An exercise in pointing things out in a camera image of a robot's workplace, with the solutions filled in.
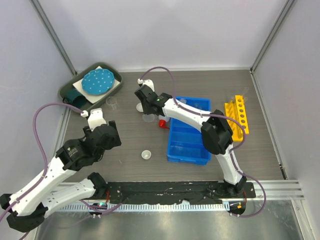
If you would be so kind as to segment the clear glass beaker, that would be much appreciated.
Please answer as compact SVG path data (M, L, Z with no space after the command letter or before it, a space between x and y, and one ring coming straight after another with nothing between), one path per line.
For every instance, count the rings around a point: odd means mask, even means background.
M118 102L117 102L117 98L115 96L109 96L106 101L105 101L107 107L110 110L117 110L118 108Z

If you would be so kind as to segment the white squeeze bottle red cap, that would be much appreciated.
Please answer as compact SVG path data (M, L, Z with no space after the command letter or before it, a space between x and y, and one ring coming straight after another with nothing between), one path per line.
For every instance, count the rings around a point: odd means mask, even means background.
M171 118L168 116L162 116L159 115L158 116L158 126L162 129L169 129L169 122L170 122Z

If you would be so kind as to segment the yellow test tube rack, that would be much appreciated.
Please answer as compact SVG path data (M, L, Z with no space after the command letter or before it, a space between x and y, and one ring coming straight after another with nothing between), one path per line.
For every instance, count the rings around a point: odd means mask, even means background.
M246 135L250 133L246 107L241 95L235 95L235 103L233 104L224 103L224 112L227 117L236 120L243 127ZM227 122L233 131L233 141L243 141L244 134L241 128L233 121L227 120Z

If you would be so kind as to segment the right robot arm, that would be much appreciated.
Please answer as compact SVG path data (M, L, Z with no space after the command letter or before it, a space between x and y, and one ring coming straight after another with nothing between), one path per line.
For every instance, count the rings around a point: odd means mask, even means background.
M247 177L241 171L234 153L233 131L228 123L231 118L219 110L210 112L191 107L167 93L157 95L145 84L134 94L140 100L145 114L176 119L198 130L204 148L218 160L226 193L233 198L243 193Z

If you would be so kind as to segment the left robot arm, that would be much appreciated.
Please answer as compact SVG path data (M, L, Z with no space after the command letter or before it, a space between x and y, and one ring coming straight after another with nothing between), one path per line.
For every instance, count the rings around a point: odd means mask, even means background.
M99 162L105 151L122 144L114 120L93 130L85 126L83 132L84 137L67 140L47 168L23 189L1 195L0 206L9 213L6 220L11 229L30 232L69 203L90 198L100 200L106 195L108 185L97 172L70 187L53 191L82 168Z

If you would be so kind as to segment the thin clear test tube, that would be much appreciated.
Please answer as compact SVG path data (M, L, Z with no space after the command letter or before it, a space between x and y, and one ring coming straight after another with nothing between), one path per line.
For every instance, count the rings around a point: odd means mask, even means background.
M248 100L248 97L247 97L248 92L249 92L249 87L245 87L241 93L241 96L242 96L244 103Z

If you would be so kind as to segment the blue divided plastic bin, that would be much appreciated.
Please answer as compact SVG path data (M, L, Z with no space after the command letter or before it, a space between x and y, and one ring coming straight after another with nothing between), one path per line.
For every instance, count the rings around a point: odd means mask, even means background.
M197 129L172 118L169 128L167 160L173 163L205 166L211 160L211 154L203 146L202 135Z

